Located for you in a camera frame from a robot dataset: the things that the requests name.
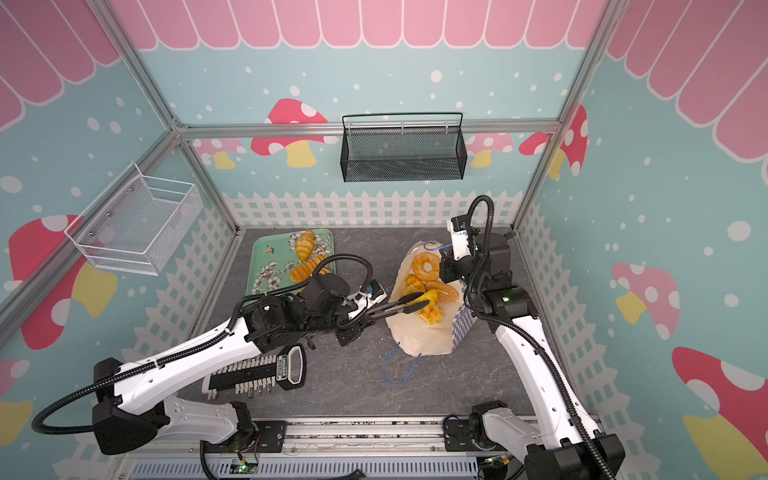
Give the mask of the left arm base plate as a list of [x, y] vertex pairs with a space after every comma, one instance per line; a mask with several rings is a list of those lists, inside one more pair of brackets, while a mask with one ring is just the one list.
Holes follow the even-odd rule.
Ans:
[[219, 444], [206, 443], [206, 453], [281, 453], [287, 436], [286, 421], [256, 421]]

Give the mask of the small croissant bread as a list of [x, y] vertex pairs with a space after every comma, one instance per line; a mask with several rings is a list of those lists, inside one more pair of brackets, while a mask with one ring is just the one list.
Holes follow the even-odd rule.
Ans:
[[302, 262], [308, 260], [313, 254], [315, 236], [311, 230], [301, 233], [294, 242], [294, 251]]

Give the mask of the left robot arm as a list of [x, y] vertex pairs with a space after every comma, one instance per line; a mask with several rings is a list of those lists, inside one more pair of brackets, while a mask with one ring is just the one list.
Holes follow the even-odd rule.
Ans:
[[158, 355], [99, 362], [92, 384], [43, 408], [31, 428], [42, 435], [91, 433], [105, 455], [175, 433], [246, 445], [256, 434], [246, 406], [196, 403], [186, 412], [176, 392], [237, 361], [291, 348], [306, 335], [352, 328], [386, 296], [373, 274], [371, 263], [359, 255], [331, 255], [306, 280], [242, 297], [229, 319]]

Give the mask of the black metal tongs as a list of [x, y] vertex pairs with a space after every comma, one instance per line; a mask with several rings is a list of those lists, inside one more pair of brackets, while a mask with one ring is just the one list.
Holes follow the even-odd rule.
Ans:
[[366, 321], [378, 321], [399, 313], [414, 313], [423, 309], [429, 303], [430, 300], [425, 296], [425, 294], [423, 292], [417, 291], [405, 295], [396, 301], [368, 309], [363, 314], [362, 319]]

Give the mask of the checkered paper bag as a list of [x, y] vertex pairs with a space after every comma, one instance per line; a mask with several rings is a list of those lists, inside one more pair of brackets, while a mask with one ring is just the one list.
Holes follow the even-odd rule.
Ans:
[[[442, 245], [438, 242], [419, 241], [409, 249], [400, 264], [390, 295], [392, 300], [398, 300], [409, 293], [428, 291], [426, 282], [420, 281], [413, 275], [411, 264], [414, 257], [422, 252], [430, 252], [440, 257], [441, 247]], [[439, 299], [439, 307], [443, 311], [443, 319], [439, 323], [434, 325], [425, 323], [419, 317], [419, 312], [399, 313], [386, 319], [397, 346], [415, 359], [451, 354], [475, 324], [475, 319], [463, 303], [465, 286], [458, 280], [445, 284], [459, 292], [459, 300], [441, 302]]]

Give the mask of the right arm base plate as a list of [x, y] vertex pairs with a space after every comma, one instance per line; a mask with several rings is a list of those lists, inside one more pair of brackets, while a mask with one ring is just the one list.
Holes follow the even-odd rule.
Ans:
[[441, 427], [448, 452], [506, 451], [525, 453], [528, 431], [512, 418], [499, 415], [460, 418], [449, 415]]

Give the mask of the rectangular crusty pastry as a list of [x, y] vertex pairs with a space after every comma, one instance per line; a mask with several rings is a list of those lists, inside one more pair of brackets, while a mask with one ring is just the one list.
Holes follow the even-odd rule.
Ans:
[[443, 311], [437, 304], [430, 304], [419, 311], [419, 317], [425, 323], [434, 325], [443, 319]]

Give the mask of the long twisted bread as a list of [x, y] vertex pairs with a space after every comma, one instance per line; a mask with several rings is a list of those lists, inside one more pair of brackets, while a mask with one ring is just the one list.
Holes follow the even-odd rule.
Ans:
[[303, 261], [290, 271], [289, 276], [291, 281], [294, 284], [298, 284], [307, 280], [312, 275], [316, 267], [325, 259], [326, 256], [320, 254]]

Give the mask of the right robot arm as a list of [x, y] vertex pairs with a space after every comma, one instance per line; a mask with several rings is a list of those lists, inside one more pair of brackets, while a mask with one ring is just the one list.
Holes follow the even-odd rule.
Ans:
[[489, 325], [512, 360], [537, 423], [502, 402], [486, 402], [470, 415], [473, 440], [481, 449], [503, 448], [530, 479], [614, 479], [624, 447], [576, 398], [531, 296], [513, 281], [510, 245], [507, 236], [493, 233], [494, 214], [492, 199], [480, 195], [448, 221], [452, 245], [440, 253], [440, 277], [463, 283], [464, 306]]

